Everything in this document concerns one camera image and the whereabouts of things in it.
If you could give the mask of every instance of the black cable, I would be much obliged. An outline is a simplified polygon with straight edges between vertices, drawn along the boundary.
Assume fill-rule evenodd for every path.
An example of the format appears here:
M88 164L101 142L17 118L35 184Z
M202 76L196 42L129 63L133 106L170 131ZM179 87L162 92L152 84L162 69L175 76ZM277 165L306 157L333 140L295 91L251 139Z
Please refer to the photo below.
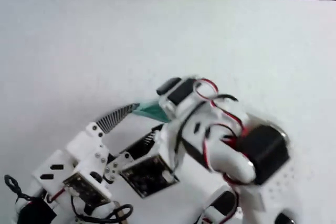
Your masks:
M19 183L12 176L7 174L4 176L4 179L6 185L10 188L10 190L17 195L16 201L20 198L25 199L26 201L32 201L36 199L36 197L32 197L22 193Z
M109 215L106 216L106 218L95 218L95 217L91 217L91 216L84 216L84 215L80 215L79 213L77 213L76 209L75 209L75 205L73 204L74 203L74 197L71 196L71 207L72 207L72 210L74 211L75 215L83 220L83 221L86 221L86 222L91 222L91 223L100 223L100 224L104 224L104 223L120 223L124 220L126 220L128 217L131 216L131 214L133 213L133 206L131 204L125 204L125 205L122 205L121 207L118 207L116 209L114 209ZM129 209L129 211L119 217L118 216L118 212L124 210L124 209Z

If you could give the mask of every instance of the wire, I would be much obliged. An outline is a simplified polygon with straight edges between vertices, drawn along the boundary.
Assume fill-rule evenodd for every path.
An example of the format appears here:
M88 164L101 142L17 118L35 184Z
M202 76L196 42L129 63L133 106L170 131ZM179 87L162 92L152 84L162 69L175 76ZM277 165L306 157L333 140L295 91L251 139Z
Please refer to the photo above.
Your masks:
M231 187L231 189L232 189L232 191L233 191L233 193L235 195L235 205L233 206L233 208L231 209L231 211L224 217L224 219L221 220L218 224L224 224L229 219L231 219L235 215L235 213L236 213L236 211L237 211L237 209L239 207L239 194L233 189L232 185L230 185L230 187ZM205 223L213 223L209 218L207 218L206 216L204 216L204 213L200 216L199 220L200 221L198 223L204 223L204 222Z
M50 203L53 203L62 193L65 192L65 189L62 188L59 192L57 192L54 196L52 196L52 198L50 199L50 196L49 194L47 195L46 197L46 200L47 202L50 204Z
M219 224L224 224L224 223L227 222L229 219L231 219L231 218L235 215L235 213L236 213L236 211L237 211L237 209L238 209L238 206L239 206L239 194L238 194L235 190L233 190L233 192L234 192L234 194L235 194L235 196L236 196L235 206L234 206L234 207L232 208L232 210L225 216L225 218L219 222Z
M37 197L32 197L32 196L22 193L22 190L18 182L12 176L7 174L4 176L4 179L5 179L6 185L10 188L10 190L17 195L16 201L20 198L25 199L26 201L32 201L34 199L37 199Z
M77 213L77 211L75 209L75 205L73 203L74 203L74 197L71 196L72 210L74 211L77 218L79 218L79 219L81 219L85 222L100 223L100 224L119 223L119 222L122 222L122 221L126 220L133 213L133 206L131 204L125 204L125 205L122 205L121 207L118 207L118 208L114 209L109 215L106 216L106 218L95 218L95 217L91 217L91 216L80 215L79 213ZM119 217L118 212L120 212L124 209L129 209L129 211L125 215Z
M232 118L233 120L235 120L239 126L241 127L241 131L244 130L244 126L243 126L243 122L241 121L241 119L235 115L233 115L232 113L228 112L227 110L224 110L222 109L221 107L219 107L215 102L214 100L211 100L210 104L213 106L213 107L216 107L218 109L220 109L224 114L228 115L230 118Z
M197 90L197 88L199 87L198 85L199 85L200 83L202 83L202 82L205 82L205 83L209 84L210 87L214 90L215 95L218 95L218 87L217 87L217 85L216 85L213 81L211 81L211 80L209 80L209 79L202 78L202 79L198 79L198 80L196 80L196 81L194 82L194 85L193 85L193 90L194 90L194 92L195 92L199 97L201 97L202 99L204 99L204 100L206 100L206 101L209 101L209 100L211 99L210 97L206 97L206 96L204 96L204 95L202 95L201 93L198 92L198 90Z

